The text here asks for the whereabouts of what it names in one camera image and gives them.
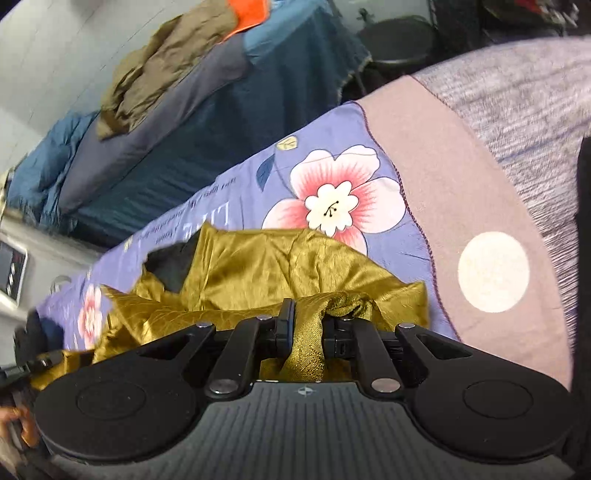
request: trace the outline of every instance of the white circle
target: white circle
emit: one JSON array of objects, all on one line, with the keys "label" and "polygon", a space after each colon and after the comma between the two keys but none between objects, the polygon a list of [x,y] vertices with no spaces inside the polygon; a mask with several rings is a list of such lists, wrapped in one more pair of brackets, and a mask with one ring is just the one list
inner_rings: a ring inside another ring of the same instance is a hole
[{"label": "white circle", "polygon": [[509,310],[530,282],[530,264],[521,244],[503,232],[485,232],[466,245],[457,266],[462,293],[487,313]]}]

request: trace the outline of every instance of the purple floral sheet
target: purple floral sheet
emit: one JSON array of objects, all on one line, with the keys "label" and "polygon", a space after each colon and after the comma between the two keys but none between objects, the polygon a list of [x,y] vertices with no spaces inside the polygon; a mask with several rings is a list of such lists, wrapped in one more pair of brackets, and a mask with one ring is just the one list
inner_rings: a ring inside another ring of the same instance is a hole
[{"label": "purple floral sheet", "polygon": [[400,280],[427,284],[431,328],[457,339],[437,295],[430,248],[395,166],[347,103],[221,174],[215,183],[105,253],[47,297],[39,315],[64,329],[64,348],[90,349],[110,302],[99,286],[129,291],[147,254],[217,228],[312,228],[367,255]]}]

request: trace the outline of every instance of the olive green cloth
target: olive green cloth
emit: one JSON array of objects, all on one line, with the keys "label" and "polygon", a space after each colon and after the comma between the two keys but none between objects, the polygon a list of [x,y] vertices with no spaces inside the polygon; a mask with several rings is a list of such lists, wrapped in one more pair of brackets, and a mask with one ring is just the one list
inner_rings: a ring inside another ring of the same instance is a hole
[{"label": "olive green cloth", "polygon": [[178,84],[238,24],[226,0],[203,0],[163,23],[147,45],[117,66],[100,103],[96,133],[104,139],[137,127],[169,88]]},{"label": "olive green cloth", "polygon": [[[180,293],[166,291],[145,269],[129,294],[103,290],[113,309],[93,362],[204,320],[227,330],[261,313],[276,315],[284,298],[296,301],[293,348],[284,362],[264,362],[263,378],[317,381],[346,375],[344,362],[324,360],[325,314],[352,313],[379,330],[401,322],[428,326],[423,282],[405,284],[358,251],[308,229],[228,232],[205,223]],[[64,374],[64,368],[34,386],[42,388],[56,373]]]}]

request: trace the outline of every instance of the pink flower print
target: pink flower print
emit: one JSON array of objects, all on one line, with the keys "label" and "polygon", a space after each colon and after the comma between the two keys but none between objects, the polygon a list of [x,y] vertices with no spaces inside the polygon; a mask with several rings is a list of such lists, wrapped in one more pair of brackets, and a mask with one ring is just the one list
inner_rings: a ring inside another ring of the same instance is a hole
[{"label": "pink flower print", "polygon": [[379,168],[373,148],[355,145],[336,159],[314,150],[291,171],[296,199],[277,202],[263,228],[311,228],[367,255],[363,233],[394,227],[406,211],[400,185],[388,177],[369,181]]},{"label": "pink flower print", "polygon": [[89,285],[84,296],[84,306],[78,314],[78,332],[87,350],[94,348],[103,327],[103,314],[100,312],[100,288]]}]

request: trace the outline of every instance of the orange cloth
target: orange cloth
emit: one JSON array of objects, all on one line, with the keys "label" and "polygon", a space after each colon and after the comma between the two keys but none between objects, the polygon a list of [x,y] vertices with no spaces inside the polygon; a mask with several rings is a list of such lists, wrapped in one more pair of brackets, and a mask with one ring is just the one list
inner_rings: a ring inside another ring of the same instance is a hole
[{"label": "orange cloth", "polygon": [[238,25],[224,40],[232,35],[262,24],[270,13],[270,0],[228,0],[228,4],[238,17]]}]

